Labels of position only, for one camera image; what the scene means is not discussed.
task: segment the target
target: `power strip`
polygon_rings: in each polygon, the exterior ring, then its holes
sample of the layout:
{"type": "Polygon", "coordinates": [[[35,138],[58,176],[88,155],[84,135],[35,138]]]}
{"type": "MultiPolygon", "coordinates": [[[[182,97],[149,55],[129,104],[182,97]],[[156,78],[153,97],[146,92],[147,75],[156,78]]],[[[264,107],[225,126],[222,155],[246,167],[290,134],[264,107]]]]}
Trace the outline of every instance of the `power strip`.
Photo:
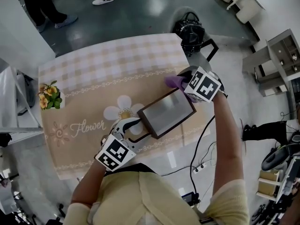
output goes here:
{"type": "Polygon", "coordinates": [[[199,173],[201,170],[203,170],[204,168],[206,168],[207,167],[207,164],[206,163],[202,163],[202,167],[201,167],[201,165],[199,166],[199,167],[197,167],[197,170],[198,171],[196,171],[196,169],[194,169],[193,170],[193,173],[194,174],[197,174],[197,173],[199,173]]]}

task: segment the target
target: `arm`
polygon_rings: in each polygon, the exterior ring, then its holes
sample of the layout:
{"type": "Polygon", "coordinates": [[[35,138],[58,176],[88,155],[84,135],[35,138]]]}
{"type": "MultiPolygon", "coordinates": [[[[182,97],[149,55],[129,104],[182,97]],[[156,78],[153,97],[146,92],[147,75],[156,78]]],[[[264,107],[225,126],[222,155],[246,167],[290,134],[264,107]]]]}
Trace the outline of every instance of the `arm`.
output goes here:
{"type": "Polygon", "coordinates": [[[75,188],[71,204],[82,203],[91,208],[92,204],[97,200],[105,171],[106,168],[101,163],[94,161],[84,178],[75,188]]]}
{"type": "Polygon", "coordinates": [[[218,92],[213,98],[217,131],[217,164],[213,194],[226,183],[243,179],[242,150],[238,127],[226,97],[218,92]]]}
{"type": "Polygon", "coordinates": [[[300,224],[300,192],[294,197],[292,205],[286,210],[279,225],[297,225],[300,224]]]}

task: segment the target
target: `black shoe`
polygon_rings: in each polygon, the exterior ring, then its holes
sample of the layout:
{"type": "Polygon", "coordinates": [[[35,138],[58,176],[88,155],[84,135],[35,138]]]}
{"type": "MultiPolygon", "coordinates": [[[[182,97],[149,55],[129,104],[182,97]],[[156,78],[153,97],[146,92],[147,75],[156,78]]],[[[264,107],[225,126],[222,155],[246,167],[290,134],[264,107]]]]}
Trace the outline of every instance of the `black shoe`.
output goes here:
{"type": "Polygon", "coordinates": [[[250,127],[249,125],[246,125],[246,126],[244,127],[244,132],[247,131],[247,130],[251,130],[251,127],[250,127]]]}

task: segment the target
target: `brown picture frame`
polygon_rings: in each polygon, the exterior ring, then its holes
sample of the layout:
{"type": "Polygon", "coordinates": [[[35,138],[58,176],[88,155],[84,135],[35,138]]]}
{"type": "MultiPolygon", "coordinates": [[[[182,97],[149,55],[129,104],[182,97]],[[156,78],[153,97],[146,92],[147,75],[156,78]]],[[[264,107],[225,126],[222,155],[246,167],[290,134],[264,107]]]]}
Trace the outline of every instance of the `brown picture frame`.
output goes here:
{"type": "Polygon", "coordinates": [[[147,117],[144,114],[144,110],[147,109],[148,107],[152,106],[153,104],[157,103],[158,101],[162,100],[163,98],[169,96],[170,94],[174,93],[175,91],[177,91],[178,88],[168,92],[167,94],[163,95],[162,97],[156,99],[154,102],[148,104],[147,106],[143,107],[142,109],[140,109],[137,114],[139,115],[139,117],[142,120],[142,123],[144,124],[144,126],[147,128],[148,132],[151,134],[152,137],[154,137],[155,139],[159,139],[162,136],[166,135],[168,132],[170,132],[171,130],[173,130],[175,127],[177,127],[178,125],[180,125],[181,123],[183,123],[186,119],[188,119],[190,116],[192,116],[194,113],[197,112],[197,110],[195,109],[193,103],[186,97],[188,103],[190,104],[191,108],[192,108],[192,112],[186,116],[184,119],[182,119],[180,122],[176,123],[174,126],[172,126],[171,128],[169,128],[168,130],[166,130],[165,132],[163,132],[160,135],[157,135],[157,133],[155,132],[155,130],[153,129],[153,127],[151,126],[150,122],[148,121],[147,117]]]}

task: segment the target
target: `white flower print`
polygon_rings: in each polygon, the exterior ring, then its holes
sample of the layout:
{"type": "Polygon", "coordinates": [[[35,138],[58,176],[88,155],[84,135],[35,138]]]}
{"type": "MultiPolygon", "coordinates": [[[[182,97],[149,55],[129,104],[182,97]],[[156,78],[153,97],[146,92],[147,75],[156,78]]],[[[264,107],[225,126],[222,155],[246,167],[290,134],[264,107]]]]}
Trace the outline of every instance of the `white flower print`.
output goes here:
{"type": "MultiPolygon", "coordinates": [[[[127,95],[119,96],[117,103],[119,107],[109,106],[105,108],[103,115],[107,120],[119,121],[125,118],[138,117],[136,113],[144,107],[140,103],[131,106],[131,98],[127,95]]],[[[139,135],[143,131],[143,124],[139,122],[129,130],[133,135],[139,135]]]]}

